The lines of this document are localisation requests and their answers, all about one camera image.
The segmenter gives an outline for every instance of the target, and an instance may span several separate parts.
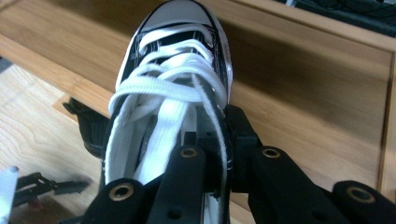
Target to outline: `white object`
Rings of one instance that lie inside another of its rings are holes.
[[[10,166],[0,172],[0,224],[7,224],[14,201],[19,169]]]

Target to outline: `wooden shelf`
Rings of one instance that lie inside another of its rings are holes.
[[[159,2],[20,0],[0,11],[0,55],[108,115],[129,40]],[[201,2],[229,37],[232,104],[264,144],[325,189],[353,179],[394,201],[396,41],[272,1]]]

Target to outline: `wooden surface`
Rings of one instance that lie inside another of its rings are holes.
[[[396,202],[396,54],[393,54],[392,80],[389,88],[389,108],[385,127],[380,190]]]
[[[52,224],[82,215],[97,193],[100,161],[86,151],[75,118],[62,108],[67,98],[18,66],[0,74],[0,170],[17,165],[21,175],[91,180],[81,194],[41,197],[40,210],[26,204],[13,209],[12,223]],[[233,224],[254,223],[238,204],[230,203],[230,209]]]
[[[388,98],[394,41],[326,20],[335,28],[318,29],[319,18],[309,23],[307,14],[282,14],[290,8],[280,5],[201,2],[229,37],[232,103],[246,111],[264,144],[285,149],[325,189],[353,179],[394,192],[392,181],[379,178],[381,171],[395,177],[381,164],[391,160],[381,155],[393,155],[384,153],[392,134],[384,120],[394,114]],[[0,11],[0,54],[105,114],[129,39],[158,5],[109,3],[21,0]]]

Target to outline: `canvas sneaker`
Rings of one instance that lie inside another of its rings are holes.
[[[204,111],[219,145],[219,197],[205,196],[205,223],[223,223],[228,204],[227,146],[222,110],[233,72],[218,19],[194,1],[156,8],[137,29],[110,100],[106,183],[127,177],[143,185],[162,175],[183,134],[195,132]]]

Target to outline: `brass grommet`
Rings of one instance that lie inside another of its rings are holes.
[[[180,151],[180,155],[184,158],[193,158],[198,155],[198,152],[194,148],[185,148]]]
[[[114,187],[108,194],[108,197],[113,201],[119,202],[131,197],[133,194],[134,186],[130,183],[122,183]]]
[[[373,194],[368,192],[365,189],[361,189],[358,187],[349,187],[346,189],[346,193],[349,197],[359,203],[374,203],[375,197]]]
[[[266,156],[268,158],[278,158],[278,157],[280,157],[280,153],[277,150],[271,149],[271,148],[264,149],[262,151],[262,155],[264,155],[264,156]]]

